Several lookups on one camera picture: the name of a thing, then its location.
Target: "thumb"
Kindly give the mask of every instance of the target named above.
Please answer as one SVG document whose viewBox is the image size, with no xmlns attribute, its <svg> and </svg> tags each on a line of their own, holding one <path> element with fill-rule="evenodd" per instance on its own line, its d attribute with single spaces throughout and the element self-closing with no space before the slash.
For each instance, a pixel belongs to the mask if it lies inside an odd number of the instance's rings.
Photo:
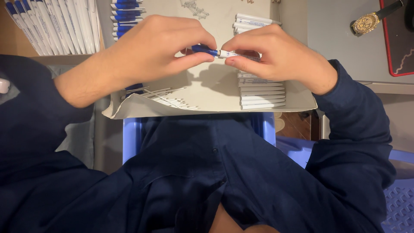
<svg viewBox="0 0 414 233">
<path fill-rule="evenodd" d="M 255 74 L 260 77 L 260 74 L 267 69 L 266 65 L 257 61 L 252 61 L 242 56 L 229 57 L 224 62 L 228 66 L 233 66 L 241 71 Z"/>
<path fill-rule="evenodd" d="M 214 57 L 208 53 L 194 53 L 186 56 L 176 58 L 167 66 L 169 73 L 180 73 L 183 70 L 187 70 L 191 67 L 197 66 L 204 62 L 213 62 Z"/>
</svg>

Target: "stack of pens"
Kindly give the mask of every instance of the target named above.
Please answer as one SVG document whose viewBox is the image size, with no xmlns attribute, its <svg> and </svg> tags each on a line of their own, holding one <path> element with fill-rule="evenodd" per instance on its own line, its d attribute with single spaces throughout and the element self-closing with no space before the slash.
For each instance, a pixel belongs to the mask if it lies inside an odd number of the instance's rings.
<svg viewBox="0 0 414 233">
<path fill-rule="evenodd" d="M 252 29 L 261 28 L 270 24 L 282 25 L 281 22 L 278 22 L 276 20 L 237 13 L 236 22 L 233 23 L 233 28 L 234 32 L 236 34 L 239 34 Z"/>
<path fill-rule="evenodd" d="M 5 0 L 6 10 L 40 56 L 99 52 L 95 0 Z"/>
<path fill-rule="evenodd" d="M 123 36 L 127 31 L 142 21 L 141 13 L 146 13 L 144 7 L 140 7 L 142 0 L 113 0 L 111 7 L 113 9 L 111 16 L 113 23 L 114 40 Z"/>
<path fill-rule="evenodd" d="M 149 91 L 149 87 L 144 87 L 141 83 L 132 85 L 130 87 L 125 88 L 125 95 L 122 96 L 122 100 L 128 98 L 132 94 L 139 94 L 141 96 L 145 96 L 149 99 L 157 101 L 158 103 L 173 107 L 173 108 L 180 108 L 185 110 L 197 110 L 200 109 L 198 106 L 191 107 L 189 104 L 186 104 L 184 99 L 170 99 L 166 96 L 171 95 L 175 91 L 186 89 L 186 87 L 173 89 L 172 87 L 164 88 L 161 90 L 156 91 Z"/>
<path fill-rule="evenodd" d="M 286 105 L 282 82 L 261 79 L 243 71 L 240 71 L 237 76 L 241 110 L 276 108 Z"/>
</svg>

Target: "gold wristwatch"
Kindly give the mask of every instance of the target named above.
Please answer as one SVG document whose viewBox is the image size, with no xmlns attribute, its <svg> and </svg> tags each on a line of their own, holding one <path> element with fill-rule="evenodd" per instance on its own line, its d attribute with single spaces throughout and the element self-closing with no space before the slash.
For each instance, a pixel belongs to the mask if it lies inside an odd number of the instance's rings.
<svg viewBox="0 0 414 233">
<path fill-rule="evenodd" d="M 401 0 L 384 7 L 383 9 L 361 16 L 359 19 L 351 22 L 351 31 L 354 35 L 360 36 L 377 28 L 378 23 L 397 9 L 401 8 L 404 3 Z"/>
</svg>

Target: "red mouse pad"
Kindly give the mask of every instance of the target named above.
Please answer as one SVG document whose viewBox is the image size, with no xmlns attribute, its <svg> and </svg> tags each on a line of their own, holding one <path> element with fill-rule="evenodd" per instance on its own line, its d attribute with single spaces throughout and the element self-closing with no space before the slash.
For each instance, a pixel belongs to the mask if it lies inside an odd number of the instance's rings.
<svg viewBox="0 0 414 233">
<path fill-rule="evenodd" d="M 381 8 L 395 0 L 380 0 Z M 388 67 L 394 77 L 414 74 L 414 30 L 412 10 L 414 0 L 405 0 L 404 6 L 383 19 Z"/>
</svg>

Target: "cardboard box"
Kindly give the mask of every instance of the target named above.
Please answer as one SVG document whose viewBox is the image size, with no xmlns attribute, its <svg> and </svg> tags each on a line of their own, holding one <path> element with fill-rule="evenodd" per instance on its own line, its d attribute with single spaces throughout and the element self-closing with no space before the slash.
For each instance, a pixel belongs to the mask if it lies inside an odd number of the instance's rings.
<svg viewBox="0 0 414 233">
<path fill-rule="evenodd" d="M 147 13 L 144 15 L 158 14 L 199 19 L 189 8 L 185 7 L 185 2 L 187 0 L 147 0 L 142 6 L 147 8 Z M 204 15 L 208 13 L 205 19 L 199 20 L 203 27 L 215 37 L 219 48 L 234 36 L 232 24 L 236 13 L 280 20 L 279 5 L 269 0 L 255 1 L 254 4 L 239 0 L 197 0 L 195 4 L 195 7 L 204 10 Z M 113 22 L 110 19 L 111 7 L 109 2 L 97 1 L 97 8 L 104 46 L 108 48 L 115 43 L 112 36 Z M 169 107 L 137 94 L 122 101 L 121 96 L 124 93 L 116 92 L 111 94 L 111 104 L 102 113 L 111 119 L 124 119 L 225 112 L 301 112 L 317 108 L 311 92 L 301 83 L 285 81 L 286 106 L 242 111 L 239 104 L 237 73 L 238 70 L 224 65 L 224 59 L 216 59 L 213 63 L 204 63 L 178 75 L 144 84 L 150 87 L 149 90 L 187 87 L 168 97 L 170 99 L 183 98 L 189 106 L 199 106 L 198 110 Z"/>
</svg>

